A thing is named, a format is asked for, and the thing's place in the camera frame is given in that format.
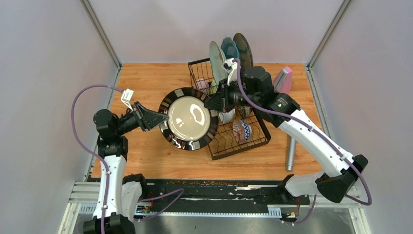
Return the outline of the white zigzag ceramic bowl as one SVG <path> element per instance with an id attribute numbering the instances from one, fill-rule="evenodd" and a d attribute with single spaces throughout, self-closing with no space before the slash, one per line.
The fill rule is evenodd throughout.
<path id="1" fill-rule="evenodd" d="M 227 124 L 227 123 L 230 123 L 233 120 L 235 114 L 236 114 L 235 108 L 233 108 L 229 112 L 225 112 L 225 113 L 219 112 L 219 119 L 220 119 L 222 124 Z"/>

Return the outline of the pink ceramic mug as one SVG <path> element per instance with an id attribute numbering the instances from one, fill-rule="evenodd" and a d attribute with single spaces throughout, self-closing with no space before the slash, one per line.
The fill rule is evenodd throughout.
<path id="1" fill-rule="evenodd" d="M 195 86 L 197 89 L 203 91 L 204 93 L 209 93 L 210 85 L 209 82 L 205 79 L 197 79 L 195 81 Z"/>

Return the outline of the black bottom plate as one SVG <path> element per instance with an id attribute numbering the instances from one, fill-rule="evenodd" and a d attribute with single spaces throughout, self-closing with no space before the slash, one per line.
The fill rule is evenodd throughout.
<path id="1" fill-rule="evenodd" d="M 159 125 L 163 137 L 174 147 L 195 151 L 209 145 L 219 128 L 218 112 L 204 107 L 210 97 L 201 90 L 183 87 L 169 92 L 158 112 L 168 116 Z"/>

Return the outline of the red and blue patterned bowl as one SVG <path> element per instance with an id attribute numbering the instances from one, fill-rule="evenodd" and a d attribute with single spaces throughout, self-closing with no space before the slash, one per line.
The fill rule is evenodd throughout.
<path id="1" fill-rule="evenodd" d="M 238 144 L 245 144 L 252 135 L 251 126 L 243 119 L 237 119 L 233 122 L 232 131 Z"/>

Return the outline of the light blue flower plate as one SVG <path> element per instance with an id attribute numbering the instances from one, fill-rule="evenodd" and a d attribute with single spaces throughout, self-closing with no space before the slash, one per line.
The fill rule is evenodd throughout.
<path id="1" fill-rule="evenodd" d="M 218 84 L 219 81 L 227 79 L 227 72 L 223 67 L 225 55 L 215 41 L 209 44 L 209 59 L 215 82 Z"/>

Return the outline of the blue-grey ceramic plate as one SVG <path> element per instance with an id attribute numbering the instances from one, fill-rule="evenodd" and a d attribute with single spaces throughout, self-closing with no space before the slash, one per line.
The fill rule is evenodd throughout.
<path id="1" fill-rule="evenodd" d="M 233 41 L 240 54 L 241 74 L 243 74 L 246 69 L 254 65 L 252 51 L 247 39 L 242 33 L 236 33 L 233 37 Z"/>

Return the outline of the teal scalloped plate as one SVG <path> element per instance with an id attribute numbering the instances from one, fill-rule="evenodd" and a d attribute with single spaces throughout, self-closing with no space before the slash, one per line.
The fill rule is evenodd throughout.
<path id="1" fill-rule="evenodd" d="M 224 38 L 220 48 L 226 59 L 240 59 L 240 53 L 237 45 L 231 37 Z"/>

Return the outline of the light green mug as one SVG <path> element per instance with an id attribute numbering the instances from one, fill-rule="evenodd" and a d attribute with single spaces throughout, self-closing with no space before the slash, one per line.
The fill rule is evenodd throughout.
<path id="1" fill-rule="evenodd" d="M 211 84 L 210 84 L 210 88 L 209 88 L 209 94 L 213 95 L 217 92 L 217 90 L 218 90 L 217 83 L 215 81 L 212 81 Z"/>

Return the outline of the patterned ceramic bowl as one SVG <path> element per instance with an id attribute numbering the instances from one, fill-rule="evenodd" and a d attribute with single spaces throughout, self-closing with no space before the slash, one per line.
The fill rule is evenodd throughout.
<path id="1" fill-rule="evenodd" d="M 248 106 L 238 106 L 239 113 L 242 118 L 247 118 L 251 114 L 251 107 Z"/>

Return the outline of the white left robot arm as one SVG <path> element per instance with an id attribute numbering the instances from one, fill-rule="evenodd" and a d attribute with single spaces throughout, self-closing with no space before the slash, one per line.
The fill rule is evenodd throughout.
<path id="1" fill-rule="evenodd" d="M 124 176 L 129 145 L 124 135 L 137 128 L 150 131 L 167 120 L 167 115 L 149 110 L 139 102 L 120 117 L 107 109 L 95 113 L 93 121 L 99 133 L 97 154 L 102 171 L 96 209 L 92 219 L 84 222 L 83 233 L 135 233 L 137 202 L 148 198 L 149 188 L 142 174 Z"/>

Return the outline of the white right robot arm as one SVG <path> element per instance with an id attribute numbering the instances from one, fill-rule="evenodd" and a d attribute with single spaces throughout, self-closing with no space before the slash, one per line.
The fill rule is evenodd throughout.
<path id="1" fill-rule="evenodd" d="M 223 65 L 220 70 L 225 75 L 217 81 L 218 90 L 207 108 L 224 112 L 235 106 L 253 107 L 256 115 L 287 133 L 322 166 L 314 174 L 288 175 L 277 187 L 280 201 L 288 204 L 301 195 L 320 194 L 340 203 L 360 180 L 367 195 L 364 205 L 371 205 L 371 192 L 362 176 L 368 164 L 365 156 L 355 156 L 333 142 L 287 92 L 276 87 L 263 67 L 241 72 L 236 65 Z"/>

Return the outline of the pink metronome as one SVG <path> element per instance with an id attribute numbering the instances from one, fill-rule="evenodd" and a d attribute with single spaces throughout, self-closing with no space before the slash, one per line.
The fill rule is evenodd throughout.
<path id="1" fill-rule="evenodd" d="M 273 81 L 273 86 L 276 92 L 289 94 L 292 87 L 293 71 L 289 66 L 280 70 Z"/>

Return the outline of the silver microphone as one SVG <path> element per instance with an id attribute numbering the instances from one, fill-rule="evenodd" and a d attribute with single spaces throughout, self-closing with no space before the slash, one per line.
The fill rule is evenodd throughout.
<path id="1" fill-rule="evenodd" d="M 286 151 L 286 170 L 291 172 L 294 168 L 296 155 L 296 141 L 290 136 L 287 136 L 287 151 Z"/>

